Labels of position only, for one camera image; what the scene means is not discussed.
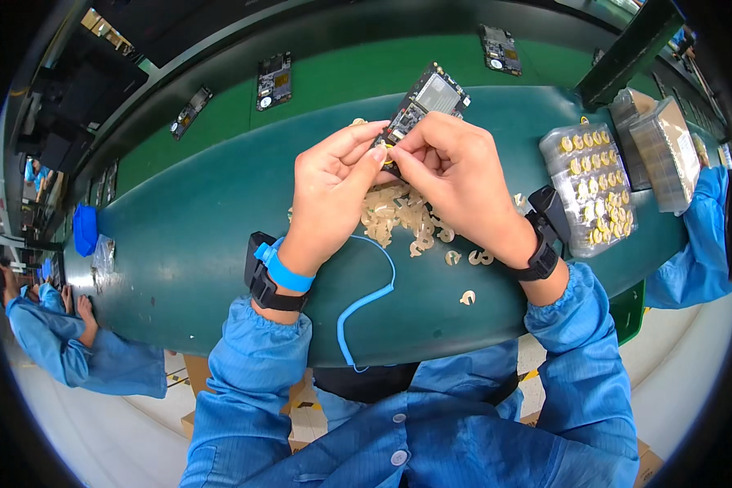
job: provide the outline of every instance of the finger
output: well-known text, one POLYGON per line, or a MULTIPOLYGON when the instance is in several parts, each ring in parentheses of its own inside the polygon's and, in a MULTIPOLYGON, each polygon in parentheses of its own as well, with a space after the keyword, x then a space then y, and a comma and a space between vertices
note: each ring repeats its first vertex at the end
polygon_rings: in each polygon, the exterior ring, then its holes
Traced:
POLYGON ((371 142, 373 142, 374 139, 369 139, 366 142, 361 142, 358 146, 353 149, 350 154, 343 155, 340 158, 340 161, 345 166, 352 166, 356 162, 360 161, 361 158, 364 157, 364 154, 366 154, 366 151, 369 150, 369 147, 371 147, 371 142))
POLYGON ((350 154, 359 144, 373 141, 389 123, 389 120, 380 120, 359 126, 345 127, 326 137, 309 151, 320 151, 341 158, 350 154))
POLYGON ((382 146, 369 149, 361 158, 361 161, 355 163, 350 174, 340 183, 339 187, 342 191, 360 195, 363 198, 373 184, 375 177, 380 173, 382 163, 385 162, 387 155, 388 151, 382 146))
POLYGON ((456 150, 461 136, 473 129, 474 126, 452 115, 430 112, 397 146, 404 151, 415 152, 430 145, 450 154, 456 150))
POLYGON ((429 200, 436 196, 439 178, 425 164, 398 146, 390 150, 390 157, 399 165, 401 177, 407 183, 410 183, 429 200))

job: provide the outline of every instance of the black strap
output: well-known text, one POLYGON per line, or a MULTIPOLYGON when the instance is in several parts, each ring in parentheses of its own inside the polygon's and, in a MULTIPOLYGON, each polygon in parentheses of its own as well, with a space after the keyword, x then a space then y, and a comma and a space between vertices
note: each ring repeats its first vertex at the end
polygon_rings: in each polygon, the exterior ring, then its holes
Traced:
POLYGON ((517 371, 514 371, 504 380, 504 383, 500 384, 493 393, 486 396, 483 400, 485 403, 493 405, 494 407, 503 401, 507 400, 508 396, 512 395, 517 388, 517 371))

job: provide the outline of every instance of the circuit board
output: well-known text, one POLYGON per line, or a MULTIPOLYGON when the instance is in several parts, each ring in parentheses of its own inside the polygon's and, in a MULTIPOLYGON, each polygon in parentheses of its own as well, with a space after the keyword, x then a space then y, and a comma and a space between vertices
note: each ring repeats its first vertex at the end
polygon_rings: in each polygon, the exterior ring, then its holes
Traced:
POLYGON ((482 40, 482 48, 486 52, 486 66, 488 68, 516 76, 523 74, 512 34, 505 30, 480 24, 480 39, 482 40))
MULTIPOLYGON (((462 112, 469 107, 470 102, 471 98, 464 89, 440 65, 431 62, 404 95, 398 110, 390 117, 390 124, 371 143, 371 147, 384 144, 391 148, 398 144, 429 112, 441 112, 463 119, 462 112)), ((386 161, 382 169, 401 177, 399 167, 393 161, 386 161)))
POLYGON ((201 110, 204 109, 209 99, 214 94, 206 87, 200 87, 200 90, 184 105, 182 112, 176 117, 176 120, 171 122, 171 135, 178 141, 182 138, 182 135, 187 131, 187 127, 195 120, 201 110))
POLYGON ((264 59, 257 65, 257 101, 255 109, 263 112, 285 103, 290 92, 290 51, 264 59))

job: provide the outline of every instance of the plastic blister tray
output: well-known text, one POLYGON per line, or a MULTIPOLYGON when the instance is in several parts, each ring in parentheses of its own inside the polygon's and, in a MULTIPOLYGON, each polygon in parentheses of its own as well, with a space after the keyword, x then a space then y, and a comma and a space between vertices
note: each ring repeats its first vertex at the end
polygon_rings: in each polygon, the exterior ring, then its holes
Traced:
POLYGON ((692 201, 699 160, 692 135, 673 97, 629 126, 645 162, 659 211, 683 213, 692 201))
POLYGON ((591 258, 637 229, 624 162, 606 124, 553 129, 539 142, 564 203, 576 258, 591 258))
POLYGON ((621 153, 632 190, 647 190, 651 188, 648 170, 645 168, 643 157, 634 144, 629 126, 656 107, 656 100, 632 88, 625 88, 618 92, 608 109, 615 123, 618 140, 621 142, 621 153))

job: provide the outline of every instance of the wire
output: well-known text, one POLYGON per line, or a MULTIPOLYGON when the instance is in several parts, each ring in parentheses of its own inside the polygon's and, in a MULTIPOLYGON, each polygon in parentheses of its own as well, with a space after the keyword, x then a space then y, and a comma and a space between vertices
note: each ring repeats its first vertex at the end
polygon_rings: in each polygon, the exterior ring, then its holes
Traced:
POLYGON ((353 302, 352 305, 344 309, 344 312, 342 312, 341 315, 339 315, 339 318, 336 320, 336 339, 339 341, 339 348, 342 350, 342 356, 344 356, 344 360, 347 361, 347 365, 352 366, 356 373, 362 373, 368 369, 368 366, 361 369, 360 371, 358 371, 358 368, 355 367, 355 361, 353 360, 352 354, 350 354, 350 349, 347 347, 347 341, 344 338, 344 321, 347 320, 347 318, 351 316, 353 312, 355 312, 358 308, 363 307, 364 305, 369 304, 374 300, 378 300, 379 298, 382 298, 391 291, 393 291, 393 283, 396 281, 396 266, 393 265, 393 260, 390 258, 387 251, 385 251, 385 249, 383 249, 373 240, 361 236, 350 237, 365 240, 366 242, 369 242, 370 244, 376 246, 377 249, 380 249, 382 251, 382 254, 384 254, 385 257, 388 259, 390 267, 393 270, 393 277, 390 279, 390 283, 385 285, 383 288, 380 288, 379 290, 353 302))

